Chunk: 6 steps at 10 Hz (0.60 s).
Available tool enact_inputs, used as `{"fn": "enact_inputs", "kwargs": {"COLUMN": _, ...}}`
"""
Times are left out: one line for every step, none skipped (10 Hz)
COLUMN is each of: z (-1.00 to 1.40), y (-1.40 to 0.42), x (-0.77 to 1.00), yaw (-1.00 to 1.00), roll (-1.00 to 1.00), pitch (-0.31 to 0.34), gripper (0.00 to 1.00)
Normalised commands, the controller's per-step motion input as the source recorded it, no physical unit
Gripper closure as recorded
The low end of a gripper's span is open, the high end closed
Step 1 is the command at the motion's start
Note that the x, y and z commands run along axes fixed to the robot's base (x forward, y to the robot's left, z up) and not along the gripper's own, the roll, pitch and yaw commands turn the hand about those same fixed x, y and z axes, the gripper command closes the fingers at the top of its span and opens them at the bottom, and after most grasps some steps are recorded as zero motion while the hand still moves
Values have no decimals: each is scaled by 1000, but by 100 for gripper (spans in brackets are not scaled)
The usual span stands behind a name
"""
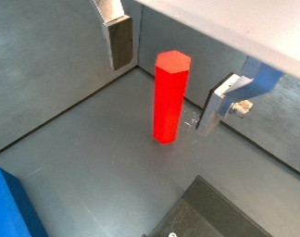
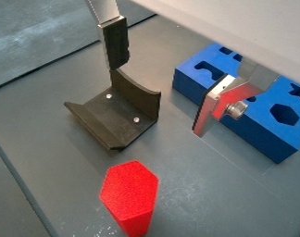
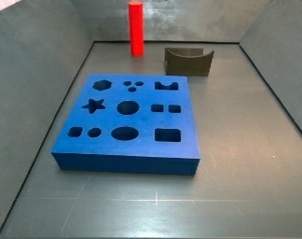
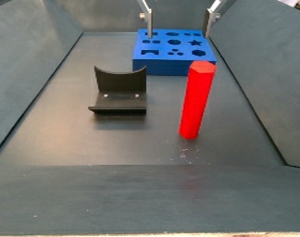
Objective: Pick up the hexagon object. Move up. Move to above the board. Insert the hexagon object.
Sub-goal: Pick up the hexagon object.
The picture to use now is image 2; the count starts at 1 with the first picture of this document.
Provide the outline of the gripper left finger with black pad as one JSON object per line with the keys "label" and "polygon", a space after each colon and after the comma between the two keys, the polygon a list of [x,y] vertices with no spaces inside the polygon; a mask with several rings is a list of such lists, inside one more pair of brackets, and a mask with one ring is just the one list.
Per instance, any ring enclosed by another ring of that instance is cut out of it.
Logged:
{"label": "gripper left finger with black pad", "polygon": [[115,0],[84,1],[96,22],[108,68],[118,69],[130,57],[126,17],[119,13]]}

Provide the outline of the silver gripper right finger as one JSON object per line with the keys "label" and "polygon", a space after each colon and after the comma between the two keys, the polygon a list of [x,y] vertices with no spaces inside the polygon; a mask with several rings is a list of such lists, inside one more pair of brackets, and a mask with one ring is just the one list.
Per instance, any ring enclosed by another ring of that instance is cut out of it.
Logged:
{"label": "silver gripper right finger", "polygon": [[197,136],[206,132],[210,118],[219,120],[223,115],[229,115],[238,119],[247,108],[243,100],[262,94],[279,76],[249,58],[241,60],[237,73],[237,78],[225,74],[203,96],[191,125]]}

